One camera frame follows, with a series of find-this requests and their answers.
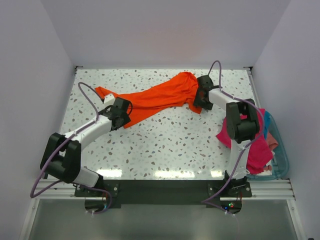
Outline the orange t shirt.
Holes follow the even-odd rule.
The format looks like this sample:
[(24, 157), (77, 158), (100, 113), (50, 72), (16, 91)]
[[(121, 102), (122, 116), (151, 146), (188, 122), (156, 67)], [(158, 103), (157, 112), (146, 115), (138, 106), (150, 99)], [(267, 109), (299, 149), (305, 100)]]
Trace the orange t shirt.
[(185, 71), (141, 92), (118, 94), (101, 86), (96, 87), (95, 91), (102, 99), (112, 94), (133, 104), (133, 110), (129, 116), (130, 122), (124, 125), (127, 129), (164, 109), (181, 107), (184, 104), (188, 104), (188, 108), (194, 113), (200, 114), (202, 108), (193, 105), (197, 89), (197, 78), (191, 72)]

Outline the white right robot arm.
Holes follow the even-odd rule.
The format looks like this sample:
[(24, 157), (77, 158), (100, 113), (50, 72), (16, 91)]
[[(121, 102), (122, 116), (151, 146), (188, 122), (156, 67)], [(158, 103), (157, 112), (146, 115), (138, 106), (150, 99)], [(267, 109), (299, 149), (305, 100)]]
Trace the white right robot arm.
[(211, 110), (217, 105), (225, 111), (225, 126), (231, 140), (231, 152), (226, 176), (231, 178), (223, 183), (223, 192), (230, 197), (240, 190), (240, 183), (246, 175), (246, 167), (251, 144), (260, 132), (258, 115), (261, 111), (252, 99), (236, 98), (224, 92), (218, 85), (214, 85), (208, 75), (197, 78), (197, 91), (193, 105)]

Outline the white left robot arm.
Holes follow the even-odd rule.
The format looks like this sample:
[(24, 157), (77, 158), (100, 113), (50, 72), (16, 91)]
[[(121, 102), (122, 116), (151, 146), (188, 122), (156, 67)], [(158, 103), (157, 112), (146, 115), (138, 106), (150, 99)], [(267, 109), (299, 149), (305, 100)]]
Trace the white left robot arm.
[(111, 102), (112, 105), (76, 130), (53, 133), (48, 139), (40, 169), (64, 183), (86, 186), (88, 193), (99, 196), (104, 190), (103, 177), (82, 166), (82, 151), (100, 136), (128, 124), (133, 110), (129, 100), (116, 97)]

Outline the blue t shirt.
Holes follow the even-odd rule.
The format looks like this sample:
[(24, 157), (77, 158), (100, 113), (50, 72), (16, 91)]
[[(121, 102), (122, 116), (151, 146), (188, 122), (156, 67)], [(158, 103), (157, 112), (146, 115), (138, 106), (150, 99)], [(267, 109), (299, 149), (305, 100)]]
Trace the blue t shirt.
[(271, 124), (271, 114), (268, 111), (265, 111), (264, 112), (264, 129), (263, 129), (263, 135), (265, 140), (267, 139), (270, 124)]

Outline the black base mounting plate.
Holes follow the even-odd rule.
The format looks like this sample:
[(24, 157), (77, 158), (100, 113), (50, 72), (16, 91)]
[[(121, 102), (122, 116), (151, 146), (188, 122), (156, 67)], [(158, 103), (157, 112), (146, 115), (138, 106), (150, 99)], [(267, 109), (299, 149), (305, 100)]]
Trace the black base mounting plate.
[(230, 213), (242, 209), (242, 199), (252, 197), (246, 179), (232, 180), (103, 180), (99, 187), (83, 186), (75, 197), (85, 198), (86, 210), (119, 209), (123, 205), (201, 205)]

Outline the pink t shirt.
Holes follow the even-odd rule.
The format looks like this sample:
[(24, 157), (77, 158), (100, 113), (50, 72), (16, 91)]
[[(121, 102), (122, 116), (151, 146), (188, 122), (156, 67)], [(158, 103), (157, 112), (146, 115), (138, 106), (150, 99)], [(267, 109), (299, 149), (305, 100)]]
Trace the pink t shirt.
[[(261, 113), (265, 114), (265, 109), (259, 109)], [(223, 120), (223, 125), (221, 131), (216, 135), (216, 138), (227, 148), (231, 148), (231, 139), (227, 133), (227, 123)], [(258, 138), (250, 147), (248, 160), (246, 164), (246, 169), (250, 170), (252, 173), (259, 173), (263, 171), (263, 167), (272, 159), (273, 154), (269, 149), (264, 134)]]

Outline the salmon t shirt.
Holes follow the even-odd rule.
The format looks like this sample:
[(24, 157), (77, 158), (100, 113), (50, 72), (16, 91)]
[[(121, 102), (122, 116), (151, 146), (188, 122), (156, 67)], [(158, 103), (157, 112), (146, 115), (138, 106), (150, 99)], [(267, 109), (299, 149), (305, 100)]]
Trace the salmon t shirt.
[(271, 135), (270, 132), (268, 132), (266, 135), (266, 143), (271, 151), (274, 151), (274, 149), (279, 145), (277, 140)]

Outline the clear blue plastic bin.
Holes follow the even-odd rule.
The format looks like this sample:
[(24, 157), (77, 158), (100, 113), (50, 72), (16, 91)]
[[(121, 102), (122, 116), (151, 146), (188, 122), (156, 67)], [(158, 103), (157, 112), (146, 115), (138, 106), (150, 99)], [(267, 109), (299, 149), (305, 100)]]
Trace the clear blue plastic bin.
[(256, 175), (247, 175), (248, 179), (254, 181), (271, 181), (271, 180), (280, 180), (283, 179), (290, 168), (290, 163), (288, 156), (285, 150), (285, 147), (282, 142), (279, 130), (277, 128), (276, 122), (272, 115), (270, 115), (270, 126), (268, 132), (277, 140), (278, 147), (274, 149), (275, 156), (272, 160), (272, 175), (268, 176), (256, 176)]

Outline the aluminium frame rail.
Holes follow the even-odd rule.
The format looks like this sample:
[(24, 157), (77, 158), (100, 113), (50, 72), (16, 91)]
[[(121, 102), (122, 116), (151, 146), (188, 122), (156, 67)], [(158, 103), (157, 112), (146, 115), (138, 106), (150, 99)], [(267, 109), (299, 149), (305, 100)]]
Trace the aluminium frame rail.
[(42, 179), (35, 189), (40, 199), (83, 198), (96, 200), (110, 193), (113, 199), (134, 198), (160, 200), (190, 200), (201, 202), (213, 197), (220, 200), (294, 200), (289, 180), (248, 181), (239, 187), (226, 187), (219, 180), (105, 180), (103, 190), (90, 190), (71, 183), (55, 183), (54, 179)]

